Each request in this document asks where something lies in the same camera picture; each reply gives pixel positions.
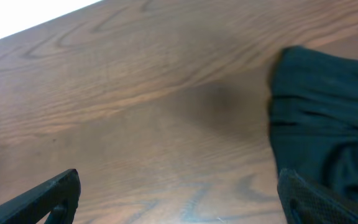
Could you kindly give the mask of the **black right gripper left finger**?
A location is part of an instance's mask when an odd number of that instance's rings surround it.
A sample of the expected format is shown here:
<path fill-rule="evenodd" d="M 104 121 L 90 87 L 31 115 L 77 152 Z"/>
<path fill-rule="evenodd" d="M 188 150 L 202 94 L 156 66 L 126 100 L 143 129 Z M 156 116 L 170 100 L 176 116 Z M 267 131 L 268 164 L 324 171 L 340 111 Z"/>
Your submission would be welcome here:
<path fill-rule="evenodd" d="M 76 169 L 68 169 L 48 181 L 0 205 L 0 223 L 72 223 L 78 208 L 81 184 Z"/>

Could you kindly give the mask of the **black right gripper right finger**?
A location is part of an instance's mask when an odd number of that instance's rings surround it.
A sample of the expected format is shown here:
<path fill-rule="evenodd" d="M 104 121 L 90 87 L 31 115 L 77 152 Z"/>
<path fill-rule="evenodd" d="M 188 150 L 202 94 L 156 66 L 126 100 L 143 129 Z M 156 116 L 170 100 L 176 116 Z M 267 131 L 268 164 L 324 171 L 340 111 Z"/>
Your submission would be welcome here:
<path fill-rule="evenodd" d="M 358 224 L 358 203 L 294 170 L 280 171 L 277 192 L 288 224 Z"/>

